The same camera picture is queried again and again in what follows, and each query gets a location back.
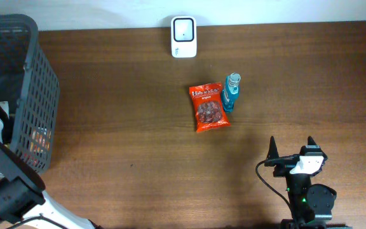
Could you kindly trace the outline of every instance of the gray basket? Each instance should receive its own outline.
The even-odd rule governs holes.
[[[60,87],[37,37],[30,17],[0,15],[0,101],[15,116],[10,150],[41,173],[50,165]]]

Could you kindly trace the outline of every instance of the red package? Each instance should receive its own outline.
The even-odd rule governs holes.
[[[222,85],[209,83],[189,89],[196,111],[197,133],[211,128],[228,127],[231,124],[222,108],[220,93]]]

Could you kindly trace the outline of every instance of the brown wooden surface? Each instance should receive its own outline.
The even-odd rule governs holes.
[[[60,80],[49,194],[105,228],[222,228],[289,218],[255,175],[308,135],[329,156],[314,183],[333,223],[366,228],[366,22],[198,28],[198,55],[169,29],[41,32]],[[242,75],[232,127],[197,134],[188,87]],[[285,180],[261,174],[285,193]]]

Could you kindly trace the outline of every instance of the blue bottle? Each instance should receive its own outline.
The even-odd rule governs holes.
[[[221,101],[224,111],[230,113],[234,109],[234,103],[240,96],[241,76],[238,73],[232,73],[226,78],[226,84],[221,92]]]

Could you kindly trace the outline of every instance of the white backdrop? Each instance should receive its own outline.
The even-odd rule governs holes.
[[[166,27],[176,15],[198,25],[366,20],[366,0],[0,0],[40,30]]]

